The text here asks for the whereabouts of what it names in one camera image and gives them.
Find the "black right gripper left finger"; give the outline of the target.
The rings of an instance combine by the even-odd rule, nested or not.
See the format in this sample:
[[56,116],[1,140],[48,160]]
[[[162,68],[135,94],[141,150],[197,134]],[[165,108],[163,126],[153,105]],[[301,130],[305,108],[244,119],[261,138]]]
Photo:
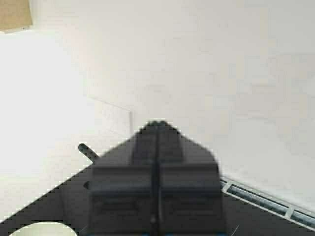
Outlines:
[[147,123],[123,143],[95,157],[87,236],[158,234],[158,123]]

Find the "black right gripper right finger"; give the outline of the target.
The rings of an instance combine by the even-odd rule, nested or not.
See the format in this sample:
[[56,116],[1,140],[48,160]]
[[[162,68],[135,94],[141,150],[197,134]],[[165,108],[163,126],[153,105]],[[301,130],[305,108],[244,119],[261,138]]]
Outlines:
[[158,124],[160,232],[225,236],[219,165],[210,150],[165,121]]

